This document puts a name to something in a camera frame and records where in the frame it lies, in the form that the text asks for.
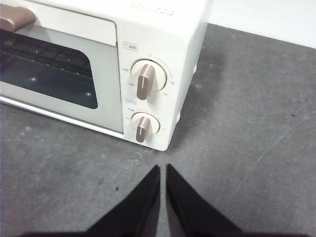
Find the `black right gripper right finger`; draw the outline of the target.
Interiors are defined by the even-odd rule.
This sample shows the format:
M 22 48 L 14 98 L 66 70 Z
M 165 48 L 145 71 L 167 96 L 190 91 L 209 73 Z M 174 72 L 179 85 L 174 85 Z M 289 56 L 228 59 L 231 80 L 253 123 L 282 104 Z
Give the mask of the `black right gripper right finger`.
M 166 166 L 166 193 L 188 237 L 306 237 L 303 233 L 246 232 L 205 201 L 171 165 Z

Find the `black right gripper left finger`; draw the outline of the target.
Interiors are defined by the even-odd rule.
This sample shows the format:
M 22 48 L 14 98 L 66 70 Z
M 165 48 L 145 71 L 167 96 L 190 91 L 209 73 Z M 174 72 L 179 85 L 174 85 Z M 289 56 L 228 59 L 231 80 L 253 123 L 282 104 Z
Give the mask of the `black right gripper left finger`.
M 155 165 L 131 193 L 83 232 L 32 232 L 23 237 L 140 237 L 160 198 L 160 168 Z

